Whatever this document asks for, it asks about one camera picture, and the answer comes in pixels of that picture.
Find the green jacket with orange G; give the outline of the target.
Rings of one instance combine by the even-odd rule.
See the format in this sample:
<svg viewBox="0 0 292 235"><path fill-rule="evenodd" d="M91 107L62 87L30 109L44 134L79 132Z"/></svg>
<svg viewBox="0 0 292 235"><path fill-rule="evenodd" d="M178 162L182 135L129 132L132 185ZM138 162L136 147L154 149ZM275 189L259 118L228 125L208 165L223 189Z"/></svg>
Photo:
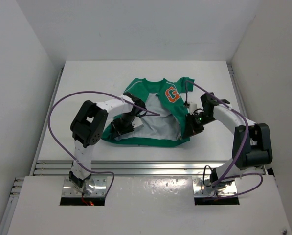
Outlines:
<svg viewBox="0 0 292 235"><path fill-rule="evenodd" d="M193 91L191 83L194 81L188 77L182 77L176 82L165 78L158 82L145 78L134 79L125 92L140 98L148 110L159 113L159 116L141 117L141 126L114 139L109 125L103 132L102 140L115 144L154 147L176 147L190 141L183 137L188 109L184 106L181 94Z"/></svg>

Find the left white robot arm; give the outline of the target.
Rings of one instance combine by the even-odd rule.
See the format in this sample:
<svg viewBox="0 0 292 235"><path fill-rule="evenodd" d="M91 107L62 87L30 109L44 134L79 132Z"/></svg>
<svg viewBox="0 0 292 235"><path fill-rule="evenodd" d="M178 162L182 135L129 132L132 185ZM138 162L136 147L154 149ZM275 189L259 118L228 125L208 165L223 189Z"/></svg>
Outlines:
<svg viewBox="0 0 292 235"><path fill-rule="evenodd" d="M108 118L119 115L111 122L110 137L112 139L134 131L133 121L146 108L144 101L131 93L124 93L119 99L93 103L83 103L70 129L74 139L75 160L69 179L82 189L85 181L90 178L91 157L94 145L102 138Z"/></svg>

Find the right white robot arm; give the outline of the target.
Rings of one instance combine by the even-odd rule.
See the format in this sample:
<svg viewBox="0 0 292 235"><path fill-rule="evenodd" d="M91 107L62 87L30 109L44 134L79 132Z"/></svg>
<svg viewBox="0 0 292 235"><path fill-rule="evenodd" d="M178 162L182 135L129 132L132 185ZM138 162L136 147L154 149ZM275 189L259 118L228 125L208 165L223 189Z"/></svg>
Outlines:
<svg viewBox="0 0 292 235"><path fill-rule="evenodd" d="M204 131L204 127L219 121L233 134L232 157L220 167L211 170L208 187L215 188L225 181L240 177L252 167L272 162L270 128L256 123L230 107L226 99L217 99L213 93L201 96L200 112L185 115L184 137L192 137Z"/></svg>

